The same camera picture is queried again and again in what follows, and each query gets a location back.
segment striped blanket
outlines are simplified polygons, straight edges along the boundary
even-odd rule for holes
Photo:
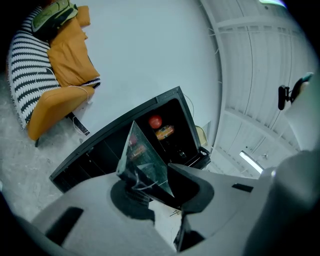
[[[11,96],[23,128],[29,122],[42,93],[60,87],[47,55],[49,43],[32,35],[31,22],[41,10],[36,7],[23,21],[12,38],[7,58]],[[97,88],[100,78],[82,86],[87,85]]]

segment floor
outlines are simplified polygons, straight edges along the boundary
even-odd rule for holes
[[[85,139],[70,119],[63,119],[40,138],[36,148],[21,128],[6,76],[0,74],[0,180],[16,215],[31,221],[62,195],[49,176]]]

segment orange cushion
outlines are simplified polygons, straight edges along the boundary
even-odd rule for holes
[[[80,86],[100,76],[88,57],[84,34],[54,45],[47,54],[61,87]]]
[[[75,16],[78,20],[80,27],[90,25],[89,7],[87,5],[78,7],[78,14]]]
[[[74,17],[68,20],[66,23],[63,24],[62,27],[59,28],[56,37],[49,42],[50,46],[53,47],[62,42],[66,42],[77,35],[84,35],[85,39],[87,39],[87,36],[82,31],[78,20]]]

